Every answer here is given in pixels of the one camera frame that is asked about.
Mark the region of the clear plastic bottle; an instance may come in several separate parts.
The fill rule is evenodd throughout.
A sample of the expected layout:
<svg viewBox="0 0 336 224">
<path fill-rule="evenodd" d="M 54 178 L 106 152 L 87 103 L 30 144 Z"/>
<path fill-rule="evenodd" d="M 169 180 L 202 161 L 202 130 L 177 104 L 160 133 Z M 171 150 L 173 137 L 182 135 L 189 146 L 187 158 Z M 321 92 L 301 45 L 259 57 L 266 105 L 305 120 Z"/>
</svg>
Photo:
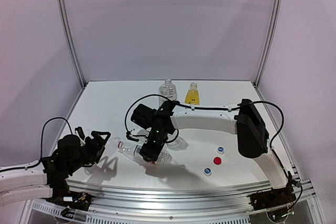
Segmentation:
<svg viewBox="0 0 336 224">
<path fill-rule="evenodd" d="M 173 134 L 168 135 L 165 145 L 173 151 L 182 151 L 188 147 L 186 140 L 180 136 L 179 130 L 175 130 Z"/>
</svg>

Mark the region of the blue white bottle cap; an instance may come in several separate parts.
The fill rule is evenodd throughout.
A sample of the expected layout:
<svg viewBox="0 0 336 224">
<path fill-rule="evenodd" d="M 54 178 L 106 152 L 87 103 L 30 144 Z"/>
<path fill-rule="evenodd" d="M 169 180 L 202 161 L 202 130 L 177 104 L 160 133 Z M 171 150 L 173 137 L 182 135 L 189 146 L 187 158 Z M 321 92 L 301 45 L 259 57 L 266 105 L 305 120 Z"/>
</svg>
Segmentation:
<svg viewBox="0 0 336 224">
<path fill-rule="evenodd" d="M 203 174 L 205 176 L 210 176 L 212 174 L 212 170 L 209 167 L 204 168 Z"/>
<path fill-rule="evenodd" d="M 218 152 L 218 154 L 223 155 L 224 152 L 225 152 L 225 150 L 224 150 L 224 148 L 223 148 L 222 146 L 219 146 L 219 147 L 217 148 L 217 152 Z"/>
</svg>

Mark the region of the fruit tea bottle white label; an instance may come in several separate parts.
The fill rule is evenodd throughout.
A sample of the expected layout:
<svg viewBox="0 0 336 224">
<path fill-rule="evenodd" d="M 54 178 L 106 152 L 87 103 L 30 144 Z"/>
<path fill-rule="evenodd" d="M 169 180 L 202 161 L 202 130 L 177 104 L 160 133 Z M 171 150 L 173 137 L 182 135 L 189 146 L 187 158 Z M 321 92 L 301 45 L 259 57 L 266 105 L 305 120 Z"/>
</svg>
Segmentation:
<svg viewBox="0 0 336 224">
<path fill-rule="evenodd" d="M 177 100 L 177 89 L 176 85 L 171 79 L 166 79 L 162 85 L 159 87 L 159 94 L 172 100 Z"/>
</svg>

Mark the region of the yellow drink bottle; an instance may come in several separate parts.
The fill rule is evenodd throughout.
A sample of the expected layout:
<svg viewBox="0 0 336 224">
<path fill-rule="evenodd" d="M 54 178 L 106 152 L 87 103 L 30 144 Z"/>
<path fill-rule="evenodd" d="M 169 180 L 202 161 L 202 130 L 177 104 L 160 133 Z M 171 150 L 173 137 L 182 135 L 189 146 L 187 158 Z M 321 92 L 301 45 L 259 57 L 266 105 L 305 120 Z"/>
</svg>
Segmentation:
<svg viewBox="0 0 336 224">
<path fill-rule="evenodd" d="M 199 96 L 198 86 L 196 82 L 191 82 L 189 90 L 186 94 L 184 103 L 194 104 L 194 105 L 200 104 L 200 96 Z"/>
</svg>

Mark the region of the red bottle cap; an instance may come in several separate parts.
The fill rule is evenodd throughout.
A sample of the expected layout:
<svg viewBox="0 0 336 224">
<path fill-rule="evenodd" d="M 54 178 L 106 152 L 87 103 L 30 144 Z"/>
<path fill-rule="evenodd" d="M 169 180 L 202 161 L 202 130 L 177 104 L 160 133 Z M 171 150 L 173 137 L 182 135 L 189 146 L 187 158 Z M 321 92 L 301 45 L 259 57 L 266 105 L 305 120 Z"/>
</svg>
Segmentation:
<svg viewBox="0 0 336 224">
<path fill-rule="evenodd" d="M 222 159 L 220 157 L 215 157 L 213 162 L 215 165 L 220 165 L 222 163 Z"/>
</svg>

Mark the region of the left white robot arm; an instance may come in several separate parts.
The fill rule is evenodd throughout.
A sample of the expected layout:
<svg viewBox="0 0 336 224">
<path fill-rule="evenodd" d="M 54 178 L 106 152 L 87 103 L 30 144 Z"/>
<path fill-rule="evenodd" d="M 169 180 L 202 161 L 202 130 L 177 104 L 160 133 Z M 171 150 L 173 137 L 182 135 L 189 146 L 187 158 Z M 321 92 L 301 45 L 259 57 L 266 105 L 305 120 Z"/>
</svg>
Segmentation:
<svg viewBox="0 0 336 224">
<path fill-rule="evenodd" d="M 42 198 L 66 208 L 88 210 L 92 195 L 70 190 L 66 180 L 77 170 L 99 163 L 109 132 L 90 136 L 68 134 L 57 149 L 36 164 L 1 169 L 1 206 Z"/>
</svg>

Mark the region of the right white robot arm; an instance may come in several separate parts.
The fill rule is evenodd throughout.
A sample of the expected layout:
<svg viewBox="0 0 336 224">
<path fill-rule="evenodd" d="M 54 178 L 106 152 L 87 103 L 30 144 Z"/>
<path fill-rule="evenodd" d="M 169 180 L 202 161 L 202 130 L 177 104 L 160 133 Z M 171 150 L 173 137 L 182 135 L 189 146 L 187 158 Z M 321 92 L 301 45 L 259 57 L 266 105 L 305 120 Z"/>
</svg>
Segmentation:
<svg viewBox="0 0 336 224">
<path fill-rule="evenodd" d="M 219 108 L 166 100 L 158 109 L 139 104 L 130 120 L 150 131 L 140 149 L 140 156 L 146 162 L 157 161 L 163 146 L 168 143 L 168 136 L 179 130 L 226 132 L 237 136 L 239 154 L 255 161 L 272 189 L 285 188 L 290 181 L 289 175 L 271 147 L 272 139 L 255 105 L 249 99 Z"/>
</svg>

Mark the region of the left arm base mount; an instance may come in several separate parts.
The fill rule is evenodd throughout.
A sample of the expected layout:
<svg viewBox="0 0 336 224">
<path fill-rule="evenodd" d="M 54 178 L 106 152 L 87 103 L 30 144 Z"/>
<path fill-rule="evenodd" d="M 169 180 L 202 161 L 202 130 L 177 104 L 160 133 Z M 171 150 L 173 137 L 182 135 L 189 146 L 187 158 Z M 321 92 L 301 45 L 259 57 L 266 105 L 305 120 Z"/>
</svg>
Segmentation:
<svg viewBox="0 0 336 224">
<path fill-rule="evenodd" d="M 65 218 L 72 218 L 76 210 L 88 211 L 93 195 L 85 191 L 71 191 L 66 182 L 50 185 L 52 196 L 46 198 L 47 202 L 63 207 L 60 215 Z"/>
</svg>

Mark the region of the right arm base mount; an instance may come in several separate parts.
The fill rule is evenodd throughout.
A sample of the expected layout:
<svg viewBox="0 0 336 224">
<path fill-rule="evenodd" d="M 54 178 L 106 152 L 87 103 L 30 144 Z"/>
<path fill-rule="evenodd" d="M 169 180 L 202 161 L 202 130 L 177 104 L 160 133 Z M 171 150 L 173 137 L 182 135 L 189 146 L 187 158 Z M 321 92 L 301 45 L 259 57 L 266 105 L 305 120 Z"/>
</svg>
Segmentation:
<svg viewBox="0 0 336 224">
<path fill-rule="evenodd" d="M 285 223 L 303 193 L 301 182 L 289 180 L 284 188 L 257 191 L 250 195 L 253 211 L 266 210 L 272 223 Z"/>
</svg>

